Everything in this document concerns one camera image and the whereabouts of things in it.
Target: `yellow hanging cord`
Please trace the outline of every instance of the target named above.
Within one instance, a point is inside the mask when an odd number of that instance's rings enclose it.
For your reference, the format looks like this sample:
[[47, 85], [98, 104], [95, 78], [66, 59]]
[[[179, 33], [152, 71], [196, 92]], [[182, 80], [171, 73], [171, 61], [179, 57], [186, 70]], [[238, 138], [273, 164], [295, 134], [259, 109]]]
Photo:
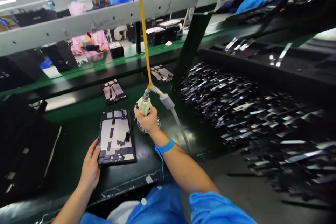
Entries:
[[142, 0], [139, 0], [139, 6], [140, 6], [140, 15], [141, 15], [141, 24], [142, 24], [142, 33], [143, 33], [143, 42], [145, 44], [145, 53], [146, 53], [146, 63], [147, 63], [147, 71], [148, 71], [148, 89], [150, 89], [153, 86], [152, 83], [152, 76], [151, 76], [151, 68], [149, 66], [149, 55], [148, 55], [148, 45], [147, 45], [147, 33], [146, 33], [146, 21], [145, 21], [145, 12], [144, 12], [144, 3]]

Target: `person's left hand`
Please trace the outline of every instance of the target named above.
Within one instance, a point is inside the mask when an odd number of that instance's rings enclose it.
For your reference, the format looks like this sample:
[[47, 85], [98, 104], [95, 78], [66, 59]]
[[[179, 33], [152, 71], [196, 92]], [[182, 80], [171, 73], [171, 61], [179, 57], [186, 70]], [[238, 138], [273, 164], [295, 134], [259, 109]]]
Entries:
[[100, 52], [106, 52], [107, 49], [106, 49], [106, 47], [99, 47], [99, 51], [100, 51]]
[[99, 181], [100, 167], [98, 166], [98, 156], [100, 153], [100, 146], [97, 145], [96, 139], [90, 146], [84, 158], [82, 175], [78, 183], [78, 187], [87, 191], [93, 191]]

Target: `black pole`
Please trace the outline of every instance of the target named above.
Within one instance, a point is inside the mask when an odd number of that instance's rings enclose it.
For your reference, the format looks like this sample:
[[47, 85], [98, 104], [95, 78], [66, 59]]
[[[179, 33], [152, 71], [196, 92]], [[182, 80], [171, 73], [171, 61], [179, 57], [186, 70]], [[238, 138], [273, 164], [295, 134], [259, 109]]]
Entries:
[[140, 21], [135, 22], [135, 44], [136, 44], [136, 53], [141, 53], [141, 25]]

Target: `blue sleeve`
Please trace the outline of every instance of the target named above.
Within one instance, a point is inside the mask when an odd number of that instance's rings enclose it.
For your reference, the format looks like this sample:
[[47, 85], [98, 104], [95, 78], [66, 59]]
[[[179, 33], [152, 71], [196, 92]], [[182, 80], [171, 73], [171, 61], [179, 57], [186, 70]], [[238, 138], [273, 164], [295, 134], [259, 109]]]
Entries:
[[195, 192], [189, 202], [192, 224], [257, 224], [229, 199], [214, 192]]

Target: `person's right hand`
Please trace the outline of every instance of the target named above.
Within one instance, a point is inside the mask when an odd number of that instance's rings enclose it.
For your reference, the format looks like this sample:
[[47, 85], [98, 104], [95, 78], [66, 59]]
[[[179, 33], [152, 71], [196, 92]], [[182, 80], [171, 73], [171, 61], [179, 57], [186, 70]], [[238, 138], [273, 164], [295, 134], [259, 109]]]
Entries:
[[158, 111], [155, 107], [151, 106], [150, 113], [148, 115], [143, 115], [139, 109], [134, 107], [135, 117], [138, 119], [138, 122], [149, 134], [159, 129], [158, 127]]

